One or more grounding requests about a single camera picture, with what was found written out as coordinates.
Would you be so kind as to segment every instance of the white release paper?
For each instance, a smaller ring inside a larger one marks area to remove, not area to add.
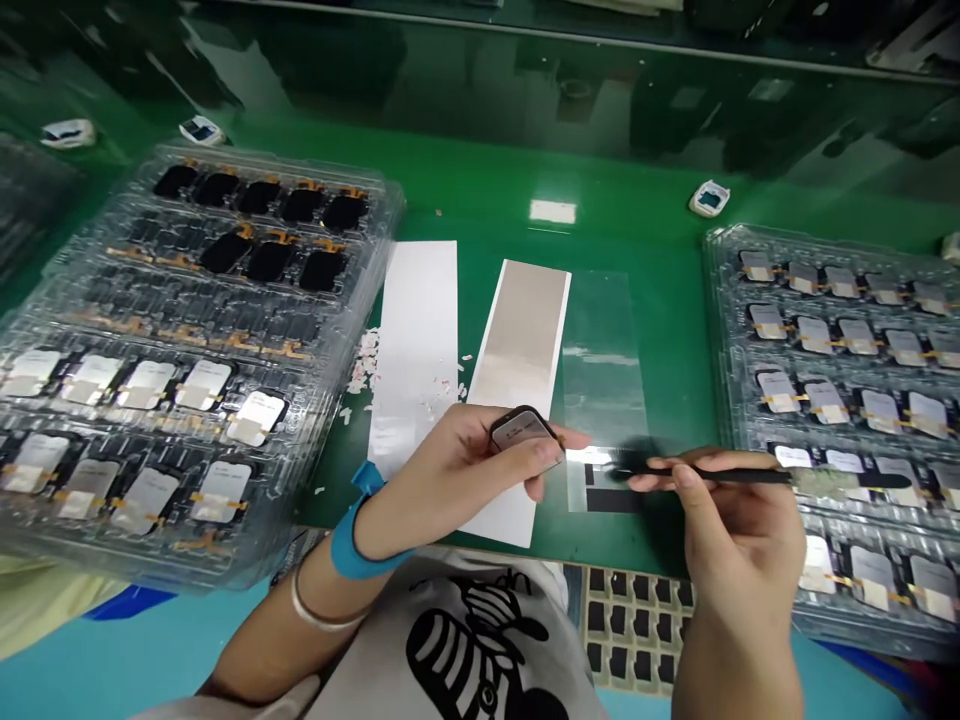
[[[367,445],[384,480],[457,401],[457,343],[457,243],[397,243],[383,284]]]
[[[570,273],[504,260],[467,400],[532,405],[549,419]],[[537,504],[523,485],[499,495],[460,529],[530,547]]]

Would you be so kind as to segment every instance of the white t-shirt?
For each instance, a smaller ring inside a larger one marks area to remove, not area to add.
[[[311,676],[263,708],[192,697],[136,717],[606,718],[566,615],[559,566],[506,560],[419,552],[394,574],[319,694]]]

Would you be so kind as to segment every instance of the blue wristband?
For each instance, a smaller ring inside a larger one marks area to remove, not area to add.
[[[341,577],[348,580],[369,580],[396,570],[406,562],[408,557],[413,555],[413,550],[394,555],[380,562],[367,560],[360,554],[353,539],[357,512],[363,503],[380,491],[384,482],[377,466],[369,460],[360,466],[350,482],[360,488],[363,495],[350,506],[347,514],[337,523],[337,527],[333,531],[333,537],[330,539],[330,558],[333,560],[333,567],[336,568]]]

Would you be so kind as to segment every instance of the black graphic print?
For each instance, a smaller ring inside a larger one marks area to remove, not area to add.
[[[505,635],[514,630],[540,642],[550,637],[542,623],[520,612],[517,586],[524,583],[526,594],[532,594],[530,579],[510,570],[493,584],[472,578],[451,581],[467,608],[465,623],[443,610],[427,610],[407,638],[413,676],[443,720],[567,720],[555,695],[523,689],[520,666],[526,659]]]

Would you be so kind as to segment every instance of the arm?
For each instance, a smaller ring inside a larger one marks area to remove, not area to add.
[[[702,450],[651,459],[673,478],[632,478],[637,491],[672,489],[686,513],[685,550],[697,605],[673,694],[675,720],[803,717],[790,612],[806,551],[788,486],[706,483],[702,470],[771,468],[762,453]]]
[[[540,439],[490,456],[490,425],[506,412],[459,404],[450,408],[400,472],[360,508],[353,536],[357,551],[380,561],[436,542],[519,483],[539,502],[542,473],[563,458],[563,451],[555,440]],[[568,447],[583,448],[589,442],[579,433],[557,431]],[[311,613],[339,624],[362,616],[390,575],[362,581],[340,576],[329,541],[303,561],[300,597]],[[244,621],[200,694],[265,705],[323,670],[349,643],[356,627],[326,632],[301,619],[291,582],[292,573]]]
[[[771,715],[803,717],[789,624],[744,642],[716,612],[697,607],[677,671],[675,720],[765,720]]]
[[[358,517],[354,534],[358,548],[360,521]],[[341,577],[330,559],[330,539],[326,538],[303,561],[300,597],[312,613],[339,623],[363,614],[390,576],[387,573],[359,581]],[[200,689],[201,695],[265,705],[326,667],[350,641],[357,626],[324,632],[304,622],[293,607],[291,582],[292,573],[243,622],[220,655],[213,675]]]

